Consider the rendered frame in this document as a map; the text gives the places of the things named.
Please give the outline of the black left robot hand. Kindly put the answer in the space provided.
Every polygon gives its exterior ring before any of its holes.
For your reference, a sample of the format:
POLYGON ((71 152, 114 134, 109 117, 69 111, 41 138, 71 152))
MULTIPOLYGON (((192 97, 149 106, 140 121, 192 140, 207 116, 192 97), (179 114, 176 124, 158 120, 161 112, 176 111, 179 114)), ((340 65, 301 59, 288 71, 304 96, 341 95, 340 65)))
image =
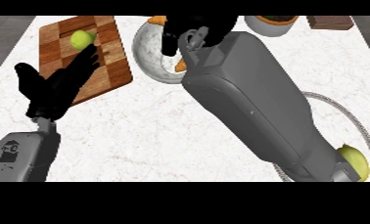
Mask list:
POLYGON ((79 89, 99 67, 93 44, 79 52, 66 67, 59 68, 47 78, 26 63, 14 65, 19 91, 29 99, 26 117, 57 120, 69 109, 79 89))

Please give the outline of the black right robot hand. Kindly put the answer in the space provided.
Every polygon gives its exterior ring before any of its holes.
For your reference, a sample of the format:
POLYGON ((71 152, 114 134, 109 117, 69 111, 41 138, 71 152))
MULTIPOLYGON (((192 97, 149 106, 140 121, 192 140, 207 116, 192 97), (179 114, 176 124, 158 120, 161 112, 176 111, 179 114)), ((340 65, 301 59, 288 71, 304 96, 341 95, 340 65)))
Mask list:
POLYGON ((205 46, 214 46, 223 39, 223 36, 233 29, 236 22, 235 15, 222 16, 174 16, 165 17, 165 23, 161 33, 161 53, 173 57, 177 51, 177 39, 190 29, 205 27, 208 34, 204 38, 205 46))

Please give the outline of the orange croissant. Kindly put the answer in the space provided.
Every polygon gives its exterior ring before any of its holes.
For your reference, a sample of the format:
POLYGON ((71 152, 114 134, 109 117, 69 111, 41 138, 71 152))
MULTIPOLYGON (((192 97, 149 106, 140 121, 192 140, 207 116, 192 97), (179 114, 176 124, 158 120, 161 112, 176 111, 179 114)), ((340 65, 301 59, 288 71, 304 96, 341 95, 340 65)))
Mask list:
MULTIPOLYGON (((148 23, 156 24, 156 25, 164 25, 164 23, 165 23, 165 16, 152 16, 152 17, 148 19, 148 23)), ((174 66, 174 71, 176 71, 176 72, 180 72, 180 71, 185 71, 185 70, 186 70, 185 61, 183 61, 183 60, 179 60, 176 66, 174 66)))

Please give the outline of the white marbled bowl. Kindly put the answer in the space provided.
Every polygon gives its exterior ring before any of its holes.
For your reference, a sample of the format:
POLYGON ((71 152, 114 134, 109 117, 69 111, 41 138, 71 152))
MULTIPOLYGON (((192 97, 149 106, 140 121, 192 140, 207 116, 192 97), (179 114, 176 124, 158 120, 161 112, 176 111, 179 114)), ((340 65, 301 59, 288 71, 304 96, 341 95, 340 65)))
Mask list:
POLYGON ((145 75, 165 84, 179 84, 186 70, 176 71, 182 55, 173 57, 161 53, 162 26, 148 22, 140 26, 131 44, 131 52, 137 66, 145 75))

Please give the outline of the checkered wooden cutting board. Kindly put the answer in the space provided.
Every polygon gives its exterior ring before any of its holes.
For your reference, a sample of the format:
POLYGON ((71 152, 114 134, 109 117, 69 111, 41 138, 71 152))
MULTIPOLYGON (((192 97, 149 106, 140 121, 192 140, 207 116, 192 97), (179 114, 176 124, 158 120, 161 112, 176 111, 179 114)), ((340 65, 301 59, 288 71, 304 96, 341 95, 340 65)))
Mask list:
POLYGON ((96 35, 99 68, 79 89, 72 105, 87 101, 133 80, 118 28, 112 16, 77 16, 38 29, 38 73, 47 78, 78 55, 69 38, 77 30, 96 35))

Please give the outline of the grey pot with brown filling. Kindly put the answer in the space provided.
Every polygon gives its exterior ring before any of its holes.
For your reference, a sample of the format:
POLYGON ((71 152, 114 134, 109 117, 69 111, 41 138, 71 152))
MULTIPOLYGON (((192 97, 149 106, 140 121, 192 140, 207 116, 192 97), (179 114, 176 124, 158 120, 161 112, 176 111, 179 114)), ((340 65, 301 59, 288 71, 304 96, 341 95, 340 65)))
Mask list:
POLYGON ((296 20, 297 20, 296 16, 293 16, 288 21, 282 22, 272 21, 262 16, 244 17, 244 21, 250 29, 256 33, 267 37, 282 36, 288 32, 296 20))

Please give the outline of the green apple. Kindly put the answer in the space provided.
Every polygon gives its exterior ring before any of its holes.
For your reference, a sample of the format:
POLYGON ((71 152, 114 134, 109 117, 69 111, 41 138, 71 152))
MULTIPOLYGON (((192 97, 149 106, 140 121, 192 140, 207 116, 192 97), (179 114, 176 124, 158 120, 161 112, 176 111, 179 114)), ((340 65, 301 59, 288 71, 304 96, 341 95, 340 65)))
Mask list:
POLYGON ((344 158, 344 160, 347 161, 347 163, 350 164, 359 176, 358 181, 364 182, 370 174, 370 165, 368 165, 364 154, 349 145, 341 145, 341 147, 337 148, 337 151, 341 157, 344 158))
POLYGON ((82 51, 90 44, 94 42, 94 33, 84 30, 77 30, 69 38, 72 47, 82 51))

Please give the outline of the brown wooden block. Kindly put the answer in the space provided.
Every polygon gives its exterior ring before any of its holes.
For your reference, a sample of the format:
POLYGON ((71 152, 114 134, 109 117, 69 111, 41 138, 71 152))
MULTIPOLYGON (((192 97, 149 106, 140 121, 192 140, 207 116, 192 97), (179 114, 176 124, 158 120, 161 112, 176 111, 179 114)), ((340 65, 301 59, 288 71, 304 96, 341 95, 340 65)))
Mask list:
POLYGON ((353 26, 350 16, 307 16, 312 29, 349 30, 353 26))

